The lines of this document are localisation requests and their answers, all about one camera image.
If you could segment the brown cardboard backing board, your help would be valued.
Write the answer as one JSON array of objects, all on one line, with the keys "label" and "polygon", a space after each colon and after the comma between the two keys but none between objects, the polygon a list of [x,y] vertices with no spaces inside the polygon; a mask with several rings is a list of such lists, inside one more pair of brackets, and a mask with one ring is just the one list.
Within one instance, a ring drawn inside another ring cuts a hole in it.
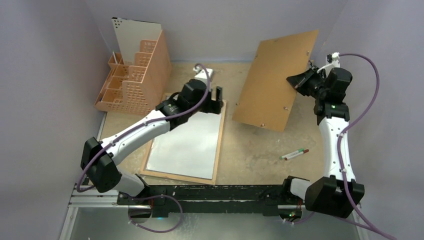
[{"label": "brown cardboard backing board", "polygon": [[303,73],[310,60],[319,30],[259,43],[232,120],[283,132],[297,92],[287,77]]}]

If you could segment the orange plastic file organizer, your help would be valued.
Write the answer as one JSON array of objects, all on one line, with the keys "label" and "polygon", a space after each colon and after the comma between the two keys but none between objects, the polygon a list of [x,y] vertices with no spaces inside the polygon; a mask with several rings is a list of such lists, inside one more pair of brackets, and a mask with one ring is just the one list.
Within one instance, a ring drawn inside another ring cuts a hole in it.
[{"label": "orange plastic file organizer", "polygon": [[97,110],[145,116],[162,101],[172,72],[164,31],[156,40],[141,40],[134,60],[129,65],[121,53],[111,55],[110,71],[94,103]]}]

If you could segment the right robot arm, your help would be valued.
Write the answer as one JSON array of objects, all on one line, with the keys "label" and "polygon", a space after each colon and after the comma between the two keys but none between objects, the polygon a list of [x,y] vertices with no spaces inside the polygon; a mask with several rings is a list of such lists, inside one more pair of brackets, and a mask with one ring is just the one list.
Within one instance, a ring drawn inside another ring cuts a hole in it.
[{"label": "right robot arm", "polygon": [[288,204],[301,198],[308,211],[346,219],[365,195],[364,185],[356,181],[349,153],[350,110],[344,98],[353,76],[340,67],[329,73],[312,67],[286,80],[298,93],[315,100],[313,112],[323,140],[325,167],[315,182],[289,176],[280,196]]}]

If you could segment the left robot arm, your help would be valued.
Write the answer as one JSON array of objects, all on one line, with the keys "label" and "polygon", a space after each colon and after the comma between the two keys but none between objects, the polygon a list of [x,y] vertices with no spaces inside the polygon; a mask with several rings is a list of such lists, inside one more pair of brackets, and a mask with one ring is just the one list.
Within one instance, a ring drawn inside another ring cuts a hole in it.
[{"label": "left robot arm", "polygon": [[119,164],[144,144],[187,123],[194,114],[218,115],[223,105],[221,86],[211,90],[210,83],[190,79],[181,91],[172,93],[125,130],[103,140],[89,138],[83,145],[82,177],[77,182],[77,192],[117,190],[129,195],[138,205],[146,203],[149,199],[146,182],[135,174],[119,170]]}]

